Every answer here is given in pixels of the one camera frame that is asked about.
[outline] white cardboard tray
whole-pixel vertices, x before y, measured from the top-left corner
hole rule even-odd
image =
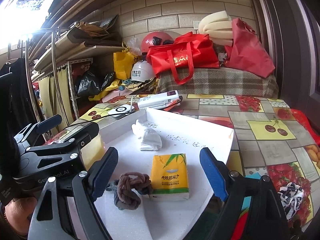
[[[140,151],[131,125],[139,119],[161,136],[162,149]],[[191,117],[143,109],[100,130],[106,148],[118,150],[119,161],[110,180],[122,173],[137,171],[150,174],[153,155],[186,153],[190,198],[184,201],[153,202],[141,197],[136,210],[120,211],[113,193],[105,191],[95,206],[113,240],[182,240],[196,223],[213,190],[199,161],[199,153],[208,147],[217,160],[227,162],[233,129]]]

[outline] crumpled white fabric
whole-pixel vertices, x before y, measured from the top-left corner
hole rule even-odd
[[[286,187],[280,187],[278,192],[287,220],[290,220],[300,208],[304,190],[294,182],[288,183]]]
[[[132,132],[137,136],[140,150],[158,150],[162,147],[160,135],[152,128],[144,125],[140,120],[132,126]]]

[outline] black plastic bag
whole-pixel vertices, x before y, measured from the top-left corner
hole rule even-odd
[[[95,96],[100,93],[101,84],[99,78],[87,70],[80,81],[78,97]]]
[[[102,86],[101,86],[101,90],[100,91],[103,91],[105,88],[107,88],[108,86],[111,85],[111,83],[115,80],[115,77],[116,77],[116,73],[115,72],[111,72],[111,73],[108,73],[106,75],[106,77],[104,78],[104,81],[102,83]]]

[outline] white electronic device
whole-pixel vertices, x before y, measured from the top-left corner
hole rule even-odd
[[[110,110],[108,112],[108,114],[114,114],[110,117],[117,120],[117,119],[120,119],[120,118],[124,117],[126,114],[133,112],[133,111],[134,111],[134,106],[132,106],[132,99],[131,99],[130,105],[125,104],[122,106],[118,106],[117,108]]]
[[[165,92],[156,95],[150,95],[144,98],[141,98],[138,102],[139,109],[145,109],[147,107],[154,109],[162,109],[169,106],[173,101],[179,99],[179,94],[177,90]]]

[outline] electrical outlet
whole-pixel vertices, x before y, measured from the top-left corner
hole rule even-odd
[[[193,29],[198,30],[200,21],[193,21]]]

